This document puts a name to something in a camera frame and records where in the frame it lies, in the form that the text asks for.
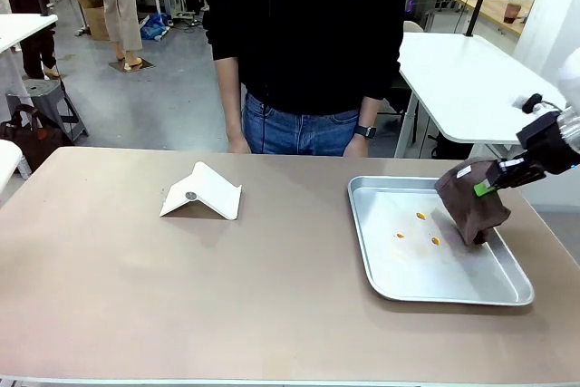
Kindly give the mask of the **person's left hand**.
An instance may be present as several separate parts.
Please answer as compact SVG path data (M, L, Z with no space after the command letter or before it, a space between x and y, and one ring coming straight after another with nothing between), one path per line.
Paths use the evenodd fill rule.
M367 158L369 141L361 135L355 134L347 144L343 156L345 158Z

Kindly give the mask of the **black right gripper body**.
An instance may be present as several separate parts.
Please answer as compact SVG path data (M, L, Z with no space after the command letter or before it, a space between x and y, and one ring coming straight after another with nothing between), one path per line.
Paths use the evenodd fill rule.
M502 162L499 188L518 188L559 175L579 165L579 153L568 145L534 146L516 157Z

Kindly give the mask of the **person's right hand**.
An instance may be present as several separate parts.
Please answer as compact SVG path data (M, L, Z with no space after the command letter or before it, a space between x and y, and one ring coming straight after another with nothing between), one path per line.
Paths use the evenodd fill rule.
M228 137L228 147L227 150L229 153L236 153L236 154L250 154L251 149L247 143L246 138L243 134L241 135L234 135Z

